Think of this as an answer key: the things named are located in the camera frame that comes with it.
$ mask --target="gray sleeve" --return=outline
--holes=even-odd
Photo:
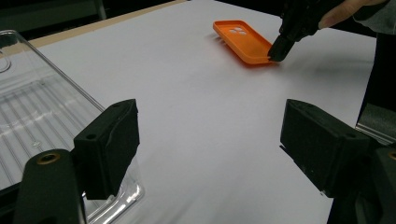
[[[369,27],[374,32],[396,35],[396,0],[390,0],[373,12],[373,7],[364,7],[354,15],[355,21]]]

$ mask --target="human hand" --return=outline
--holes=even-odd
[[[387,0],[346,0],[337,7],[327,12],[318,24],[319,29],[334,26],[353,16],[361,7],[373,6],[386,2]]]

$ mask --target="orange phone case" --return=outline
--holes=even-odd
[[[267,56],[272,44],[244,21],[215,21],[213,29],[245,63],[272,63]]]

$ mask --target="clear plastic container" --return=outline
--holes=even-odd
[[[0,32],[0,189],[21,182],[24,164],[73,139],[104,108],[15,31]],[[110,223],[143,196],[133,159],[119,194],[84,197],[89,223]]]

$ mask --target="white table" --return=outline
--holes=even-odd
[[[189,1],[39,50],[101,105],[135,98],[146,194],[118,223],[326,223],[322,196],[280,149],[288,98],[356,124],[375,39],[333,29],[278,66],[247,66],[213,21],[242,20],[270,42],[281,19]]]

